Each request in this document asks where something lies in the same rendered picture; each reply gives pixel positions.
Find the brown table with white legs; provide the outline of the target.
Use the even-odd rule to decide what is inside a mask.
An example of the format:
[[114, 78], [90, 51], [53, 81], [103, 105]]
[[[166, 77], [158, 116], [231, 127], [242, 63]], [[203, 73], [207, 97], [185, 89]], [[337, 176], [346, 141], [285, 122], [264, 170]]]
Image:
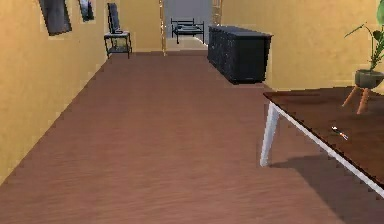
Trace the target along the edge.
[[269, 105], [260, 164], [268, 164], [278, 120], [284, 117], [384, 198], [384, 96], [373, 94], [370, 110], [357, 114], [354, 107], [341, 105], [349, 92], [348, 87], [266, 92]]

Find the green house plant in pot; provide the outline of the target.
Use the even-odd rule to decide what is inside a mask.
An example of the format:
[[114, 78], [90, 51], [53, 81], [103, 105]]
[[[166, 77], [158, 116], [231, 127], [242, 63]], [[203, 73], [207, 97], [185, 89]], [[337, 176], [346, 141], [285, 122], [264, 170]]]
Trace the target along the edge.
[[366, 109], [371, 90], [378, 87], [384, 80], [384, 73], [375, 70], [377, 65], [384, 59], [384, 0], [380, 0], [377, 6], [376, 21], [380, 25], [378, 30], [371, 30], [363, 23], [345, 35], [345, 37], [348, 37], [365, 28], [371, 37], [370, 66], [368, 69], [359, 69], [355, 72], [355, 86], [342, 104], [342, 106], [346, 106], [354, 94], [361, 89], [362, 95], [357, 114], [361, 114]]

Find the large dark framed wall picture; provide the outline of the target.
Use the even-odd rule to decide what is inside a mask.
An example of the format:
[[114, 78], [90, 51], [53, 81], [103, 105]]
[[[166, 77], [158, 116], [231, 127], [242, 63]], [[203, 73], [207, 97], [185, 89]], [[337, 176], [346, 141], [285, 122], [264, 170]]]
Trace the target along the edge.
[[49, 36], [72, 30], [65, 0], [39, 0], [39, 4]]

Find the small white and orange pen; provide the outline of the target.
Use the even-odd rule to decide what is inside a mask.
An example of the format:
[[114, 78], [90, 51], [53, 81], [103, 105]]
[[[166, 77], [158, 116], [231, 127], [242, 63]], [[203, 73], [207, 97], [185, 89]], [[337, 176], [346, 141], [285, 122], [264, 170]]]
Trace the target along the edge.
[[341, 130], [339, 130], [336, 126], [332, 126], [331, 129], [332, 131], [340, 135], [344, 140], [348, 140], [348, 136], [345, 133], [343, 133]]

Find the black metal bed frame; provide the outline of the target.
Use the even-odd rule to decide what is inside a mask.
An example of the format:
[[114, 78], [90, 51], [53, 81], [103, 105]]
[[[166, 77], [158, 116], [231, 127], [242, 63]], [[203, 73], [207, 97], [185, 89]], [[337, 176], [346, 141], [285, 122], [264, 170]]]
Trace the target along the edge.
[[179, 43], [180, 36], [202, 36], [202, 42], [205, 42], [205, 22], [196, 23], [195, 19], [174, 20], [171, 19], [171, 37], [176, 37], [176, 43]]

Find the small black side table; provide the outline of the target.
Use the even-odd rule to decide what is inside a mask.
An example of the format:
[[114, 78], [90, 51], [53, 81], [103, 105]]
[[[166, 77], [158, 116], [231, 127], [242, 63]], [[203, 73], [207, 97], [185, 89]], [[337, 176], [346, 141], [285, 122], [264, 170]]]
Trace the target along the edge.
[[132, 53], [131, 35], [128, 31], [120, 33], [106, 33], [104, 35], [104, 45], [107, 57], [112, 54], [127, 54], [130, 57]]

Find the small dark framed wall picture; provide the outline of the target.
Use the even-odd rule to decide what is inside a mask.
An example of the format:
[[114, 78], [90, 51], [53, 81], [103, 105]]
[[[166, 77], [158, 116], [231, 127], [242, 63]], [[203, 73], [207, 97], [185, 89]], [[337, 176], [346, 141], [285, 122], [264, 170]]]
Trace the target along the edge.
[[94, 19], [93, 7], [91, 0], [79, 0], [81, 17], [84, 22]]

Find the black sideboard cabinet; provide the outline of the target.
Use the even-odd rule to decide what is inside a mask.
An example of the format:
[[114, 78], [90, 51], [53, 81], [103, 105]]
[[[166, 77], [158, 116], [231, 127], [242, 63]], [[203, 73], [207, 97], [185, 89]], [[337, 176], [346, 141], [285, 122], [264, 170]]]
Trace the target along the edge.
[[236, 26], [210, 26], [208, 61], [231, 83], [265, 80], [272, 35]]

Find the wooden door frame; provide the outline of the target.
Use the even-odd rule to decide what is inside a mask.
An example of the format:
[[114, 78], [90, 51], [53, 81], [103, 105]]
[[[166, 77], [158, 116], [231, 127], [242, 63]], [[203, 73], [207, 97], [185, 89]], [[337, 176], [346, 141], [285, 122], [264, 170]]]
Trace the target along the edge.
[[[167, 55], [167, 46], [166, 46], [166, 24], [165, 24], [165, 15], [164, 15], [164, 0], [158, 0], [159, 3], [159, 12], [160, 12], [160, 36], [161, 36], [161, 49], [164, 56]], [[212, 25], [220, 26], [222, 18], [222, 6], [223, 0], [212, 0]], [[171, 28], [171, 34], [176, 35], [176, 41], [179, 41], [180, 35], [194, 36], [201, 34], [204, 35], [205, 32], [205, 23], [196, 23], [194, 19], [192, 20], [171, 20], [171, 23], [176, 23], [177, 25], [182, 24], [183, 26], [192, 26], [192, 30], [185, 29], [174, 29]]]

